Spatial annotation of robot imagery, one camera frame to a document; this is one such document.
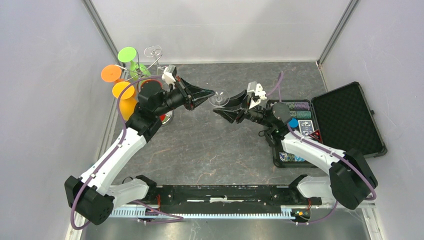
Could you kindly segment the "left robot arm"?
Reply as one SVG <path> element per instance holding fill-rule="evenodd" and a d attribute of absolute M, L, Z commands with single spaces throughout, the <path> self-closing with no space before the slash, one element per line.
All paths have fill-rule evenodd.
<path fill-rule="evenodd" d="M 192 111 L 215 94 L 180 77 L 166 91 L 157 78 L 142 79 L 133 113 L 123 122 L 120 135 L 103 156 L 80 177 L 71 175 L 66 179 L 64 189 L 74 230 L 82 230 L 90 223 L 100 225 L 115 208 L 127 203 L 136 200 L 153 203 L 157 190 L 142 179 L 118 186 L 112 185 L 113 180 L 160 129 L 162 115 L 180 106 Z"/>

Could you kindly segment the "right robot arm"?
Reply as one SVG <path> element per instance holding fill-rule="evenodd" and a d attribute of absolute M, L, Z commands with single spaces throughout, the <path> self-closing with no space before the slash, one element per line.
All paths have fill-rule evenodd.
<path fill-rule="evenodd" d="M 356 209 L 363 201 L 377 198 L 378 181 L 362 153 L 356 149 L 344 151 L 326 146 L 291 128 L 289 107 L 276 102 L 264 108 L 243 91 L 231 97 L 227 104 L 213 112 L 230 123 L 249 120 L 265 126 L 265 139 L 278 152 L 298 156 L 318 169 L 325 177 L 303 176 L 289 189 L 289 199 L 302 204 L 308 198 L 333 198 L 347 209 Z"/>

